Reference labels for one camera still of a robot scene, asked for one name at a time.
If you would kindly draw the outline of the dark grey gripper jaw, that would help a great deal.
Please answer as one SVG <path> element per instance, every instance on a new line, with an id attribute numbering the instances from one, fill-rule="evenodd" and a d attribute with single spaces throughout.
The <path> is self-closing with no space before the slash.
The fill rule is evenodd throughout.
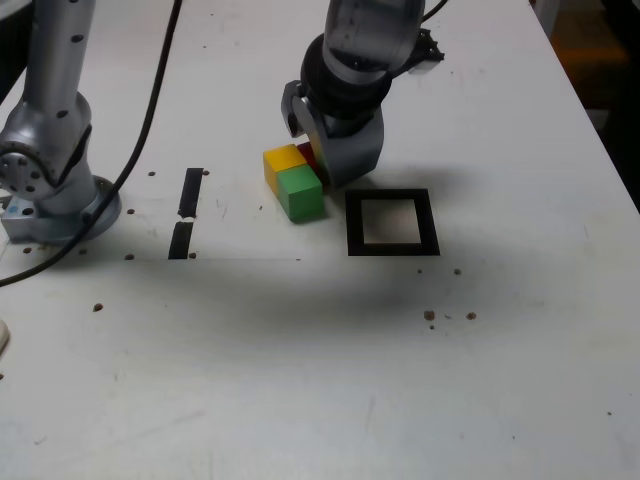
<path id="1" fill-rule="evenodd" d="M 292 138 L 312 132 L 313 116 L 300 80 L 293 80 L 285 85 L 281 99 L 281 112 Z"/>

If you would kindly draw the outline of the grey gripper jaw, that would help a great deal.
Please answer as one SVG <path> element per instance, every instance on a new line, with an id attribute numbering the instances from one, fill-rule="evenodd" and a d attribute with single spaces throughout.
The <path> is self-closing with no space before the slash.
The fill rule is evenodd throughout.
<path id="1" fill-rule="evenodd" d="M 293 113 L 332 187 L 373 171 L 384 143 L 382 108 L 352 119 L 321 113 L 307 97 L 292 100 Z"/>

